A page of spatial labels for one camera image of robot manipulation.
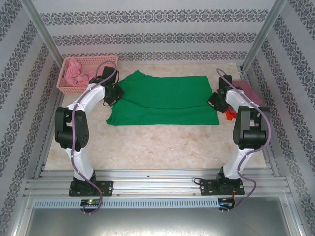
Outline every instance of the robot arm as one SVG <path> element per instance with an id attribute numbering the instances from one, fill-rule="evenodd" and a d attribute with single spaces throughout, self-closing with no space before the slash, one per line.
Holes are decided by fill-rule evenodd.
<path id="1" fill-rule="evenodd" d="M 89 84 L 86 91 L 90 90 L 95 85 L 95 83 Z M 105 87 L 98 85 L 80 102 L 76 109 L 75 123 L 77 137 L 74 151 L 74 163 L 80 173 L 87 179 L 91 179 L 94 172 L 90 165 L 85 148 L 89 140 L 87 116 L 90 114 L 95 105 L 104 99 L 104 97 Z M 79 98 L 66 108 L 59 107 L 56 110 L 55 140 L 60 143 L 61 147 L 65 149 L 70 158 L 72 149 L 72 127 L 67 126 L 67 123 L 71 122 L 71 114 Z M 79 176 L 76 171 L 74 172 L 74 177 L 78 180 L 84 181 L 84 179 Z"/>
<path id="2" fill-rule="evenodd" d="M 224 75 L 232 83 L 232 77 Z M 235 191 L 236 195 L 244 195 L 243 183 L 239 173 L 242 173 L 252 154 L 250 151 L 264 146 L 268 140 L 268 125 L 262 115 L 254 108 L 256 106 L 270 117 L 269 109 L 251 102 L 241 88 L 232 89 L 223 79 L 219 78 L 219 91 L 213 93 L 208 104 L 216 111 L 224 113 L 228 106 L 237 112 L 233 130 L 235 148 L 230 160 L 221 167 L 216 180 L 202 180 L 200 182 L 202 195 L 228 195 Z"/>
<path id="3" fill-rule="evenodd" d="M 87 116 L 90 114 L 95 105 L 104 99 L 110 106 L 113 106 L 122 98 L 123 91 L 116 81 L 118 71 L 112 67 L 105 67 L 102 76 L 93 78 L 86 90 L 81 96 L 66 108 L 59 107 L 55 115 L 55 140 L 65 149 L 71 159 L 73 130 L 68 125 L 72 122 L 72 113 L 75 109 L 75 149 L 73 152 L 73 165 L 77 171 L 74 171 L 73 182 L 70 187 L 70 196 L 91 196 L 95 194 L 95 188 L 91 186 L 84 178 L 97 184 L 95 172 L 90 165 L 86 145 L 89 140 L 89 129 Z"/>

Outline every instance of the green towel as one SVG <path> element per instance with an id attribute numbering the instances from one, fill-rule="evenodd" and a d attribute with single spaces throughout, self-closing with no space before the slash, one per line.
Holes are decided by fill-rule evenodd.
<path id="1" fill-rule="evenodd" d="M 108 124 L 219 124 L 217 112 L 207 104 L 212 90 L 206 76 L 159 78 L 137 70 L 119 85 L 125 93 Z"/>

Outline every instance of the pink towel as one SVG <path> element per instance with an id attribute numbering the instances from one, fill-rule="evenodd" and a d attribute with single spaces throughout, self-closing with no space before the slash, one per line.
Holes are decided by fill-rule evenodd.
<path id="1" fill-rule="evenodd" d="M 236 87 L 241 87 L 245 93 L 245 95 L 257 105 L 262 105 L 261 99 L 255 93 L 255 91 L 251 88 L 250 84 L 245 80 L 235 80 L 233 81 L 233 85 Z"/>
<path id="2" fill-rule="evenodd" d="M 95 71 L 80 73 L 81 64 L 75 57 L 69 62 L 68 70 L 65 74 L 65 80 L 71 86 L 87 86 L 89 81 L 95 77 Z"/>

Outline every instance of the pink basket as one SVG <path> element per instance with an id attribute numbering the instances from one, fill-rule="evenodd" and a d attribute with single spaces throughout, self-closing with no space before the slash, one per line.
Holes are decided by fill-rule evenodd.
<path id="1" fill-rule="evenodd" d="M 96 70 L 97 67 L 104 61 L 111 60 L 117 65 L 118 57 L 117 56 L 95 56 L 95 57 L 75 57 L 77 61 L 81 64 L 81 73 L 88 72 L 91 70 Z M 64 76 L 68 70 L 69 62 L 71 57 L 67 57 L 63 60 L 63 66 L 61 68 L 58 81 L 57 88 L 64 93 L 67 94 L 79 94 L 83 93 L 87 86 L 70 86 L 67 84 Z M 100 71 L 103 70 L 105 66 L 114 67 L 113 63 L 106 63 L 100 68 Z"/>

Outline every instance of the beige floor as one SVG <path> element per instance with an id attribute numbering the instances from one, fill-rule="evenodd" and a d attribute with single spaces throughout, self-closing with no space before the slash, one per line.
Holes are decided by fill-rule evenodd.
<path id="1" fill-rule="evenodd" d="M 236 64 L 194 65 L 122 65 L 118 67 L 121 79 L 137 69 L 159 77 L 204 76 L 213 90 L 218 88 L 216 68 L 223 69 L 240 80 Z M 78 95 L 65 96 L 63 107 Z M 111 108 L 102 101 L 88 117 L 90 139 L 87 149 L 94 169 L 199 169 L 219 168 L 230 158 L 234 148 L 232 132 L 234 121 L 218 113 L 220 125 L 146 125 L 111 126 L 106 120 Z M 255 154 L 247 167 L 266 167 L 261 152 Z M 71 170 L 66 152 L 53 140 L 46 162 L 47 170 Z"/>

